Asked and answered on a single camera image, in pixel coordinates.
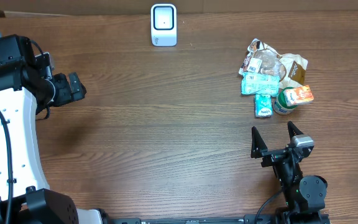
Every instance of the wood grain surface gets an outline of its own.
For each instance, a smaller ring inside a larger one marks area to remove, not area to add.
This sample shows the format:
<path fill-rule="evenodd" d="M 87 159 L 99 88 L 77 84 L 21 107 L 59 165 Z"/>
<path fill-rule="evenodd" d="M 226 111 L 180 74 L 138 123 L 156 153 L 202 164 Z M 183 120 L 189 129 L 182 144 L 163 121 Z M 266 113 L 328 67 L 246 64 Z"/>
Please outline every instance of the wood grain surface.
<path fill-rule="evenodd" d="M 178 15 L 178 45 L 153 47 L 149 16 L 0 19 L 76 71 L 84 100 L 37 122 L 52 190 L 113 218 L 228 217 L 256 213 L 278 190 L 250 158 L 251 127 L 271 149 L 292 120 L 316 147 L 304 175 L 328 181 L 332 223 L 358 223 L 358 11 Z M 308 59 L 314 103 L 254 118 L 237 71 L 259 38 Z M 278 198 L 266 208 L 284 204 Z"/>

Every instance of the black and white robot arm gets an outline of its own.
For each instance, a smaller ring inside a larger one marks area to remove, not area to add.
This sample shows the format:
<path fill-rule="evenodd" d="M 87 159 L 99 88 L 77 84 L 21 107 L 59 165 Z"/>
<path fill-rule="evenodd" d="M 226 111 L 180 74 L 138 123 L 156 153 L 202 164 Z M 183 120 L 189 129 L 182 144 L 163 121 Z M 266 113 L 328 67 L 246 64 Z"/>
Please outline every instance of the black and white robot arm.
<path fill-rule="evenodd" d="M 0 38 L 0 223 L 102 224 L 103 211 L 80 210 L 72 199 L 49 190 L 40 162 L 35 115 L 50 106 L 63 106 L 85 97 L 86 89 L 76 73 L 52 75 L 50 54 L 34 56 L 32 42 L 10 35 Z M 8 153 L 5 130 L 11 143 L 13 195 L 9 198 Z M 26 203 L 26 210 L 21 211 Z"/>

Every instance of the brown label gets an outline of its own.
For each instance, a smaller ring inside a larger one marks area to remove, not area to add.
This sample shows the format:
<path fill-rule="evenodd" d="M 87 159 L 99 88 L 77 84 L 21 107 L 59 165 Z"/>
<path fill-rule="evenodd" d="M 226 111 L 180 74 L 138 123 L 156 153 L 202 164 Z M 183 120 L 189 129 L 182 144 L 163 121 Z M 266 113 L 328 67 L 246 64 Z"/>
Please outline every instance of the brown label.
<path fill-rule="evenodd" d="M 303 69 L 300 64 L 293 62 L 290 72 L 288 73 L 288 78 L 291 78 L 292 80 L 303 85 L 305 82 L 305 73 L 305 69 Z"/>

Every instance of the orange package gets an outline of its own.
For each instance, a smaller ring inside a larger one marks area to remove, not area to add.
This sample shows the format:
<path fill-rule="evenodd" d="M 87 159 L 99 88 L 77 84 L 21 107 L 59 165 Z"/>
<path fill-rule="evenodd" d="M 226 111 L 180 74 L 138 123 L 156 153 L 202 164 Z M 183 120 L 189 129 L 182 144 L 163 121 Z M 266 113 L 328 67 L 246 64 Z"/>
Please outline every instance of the orange package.
<path fill-rule="evenodd" d="M 285 101 L 288 106 L 305 105 L 314 100 L 308 85 L 284 90 Z"/>

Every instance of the teal packet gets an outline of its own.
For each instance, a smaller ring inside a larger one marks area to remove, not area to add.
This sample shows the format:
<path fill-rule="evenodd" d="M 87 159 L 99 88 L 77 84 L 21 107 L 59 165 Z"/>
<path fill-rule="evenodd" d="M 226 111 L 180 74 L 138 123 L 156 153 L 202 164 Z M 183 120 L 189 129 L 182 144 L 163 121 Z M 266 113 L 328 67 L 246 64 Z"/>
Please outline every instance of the teal packet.
<path fill-rule="evenodd" d="M 280 77 L 263 75 L 255 72 L 244 72 L 244 78 L 241 81 L 241 93 L 244 95 L 251 94 L 268 94 L 276 97 L 278 94 Z"/>
<path fill-rule="evenodd" d="M 266 118 L 273 115 L 272 100 L 268 94 L 255 94 L 255 117 Z"/>

